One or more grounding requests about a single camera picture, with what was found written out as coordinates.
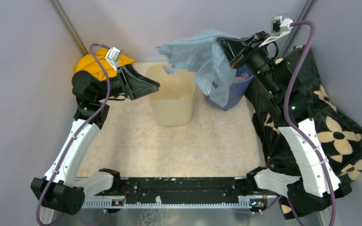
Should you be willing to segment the light blue trash bag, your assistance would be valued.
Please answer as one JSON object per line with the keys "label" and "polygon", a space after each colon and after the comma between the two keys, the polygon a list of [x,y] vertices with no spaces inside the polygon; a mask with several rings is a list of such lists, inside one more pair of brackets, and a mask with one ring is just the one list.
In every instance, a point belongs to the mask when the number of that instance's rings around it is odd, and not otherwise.
{"label": "light blue trash bag", "polygon": [[241,40],[235,35],[207,29],[192,37],[162,44],[157,51],[170,64],[163,67],[166,73],[174,74],[183,69],[195,73],[194,82],[200,90],[214,103],[224,107],[237,70],[230,67],[218,38]]}

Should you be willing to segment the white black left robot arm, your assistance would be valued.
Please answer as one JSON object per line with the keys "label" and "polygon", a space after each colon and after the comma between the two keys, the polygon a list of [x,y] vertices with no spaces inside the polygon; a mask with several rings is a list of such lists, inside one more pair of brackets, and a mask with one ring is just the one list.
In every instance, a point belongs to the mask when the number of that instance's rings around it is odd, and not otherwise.
{"label": "white black left robot arm", "polygon": [[72,77],[72,86],[78,107],[70,133],[50,169],[31,182],[41,206],[68,215],[77,214],[85,200],[103,191],[116,195],[122,190],[120,173],[112,169],[100,169],[92,177],[76,181],[85,154],[107,118],[107,100],[118,96],[136,100],[158,92],[160,83],[128,64],[119,67],[115,77],[104,81],[88,71],[78,71]]}

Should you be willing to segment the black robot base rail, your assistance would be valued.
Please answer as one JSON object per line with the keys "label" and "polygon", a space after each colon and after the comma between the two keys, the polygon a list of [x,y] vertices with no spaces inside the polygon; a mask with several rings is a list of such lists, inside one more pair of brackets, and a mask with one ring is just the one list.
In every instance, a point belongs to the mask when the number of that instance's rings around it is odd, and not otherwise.
{"label": "black robot base rail", "polygon": [[268,209],[267,194],[249,190],[246,178],[119,178],[103,188],[87,187],[86,179],[67,187],[51,185],[43,207],[68,215],[81,209],[103,209],[116,213],[125,209],[246,209],[260,213]]}

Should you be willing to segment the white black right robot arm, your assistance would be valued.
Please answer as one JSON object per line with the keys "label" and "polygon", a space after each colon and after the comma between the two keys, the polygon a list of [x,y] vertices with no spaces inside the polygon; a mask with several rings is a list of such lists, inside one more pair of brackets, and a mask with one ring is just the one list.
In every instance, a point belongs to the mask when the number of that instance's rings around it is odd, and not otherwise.
{"label": "white black right robot arm", "polygon": [[253,73],[265,96],[265,111],[286,140],[299,170],[299,175],[275,172],[259,167],[247,174],[247,189],[252,194],[269,190],[289,199],[301,212],[322,210],[337,197],[351,192],[351,187],[336,176],[329,164],[315,129],[314,105],[309,102],[309,82],[299,73],[313,73],[304,65],[312,63],[310,48],[290,52],[281,62],[271,57],[267,47],[275,42],[266,32],[236,38],[217,38],[233,69],[246,66]]}

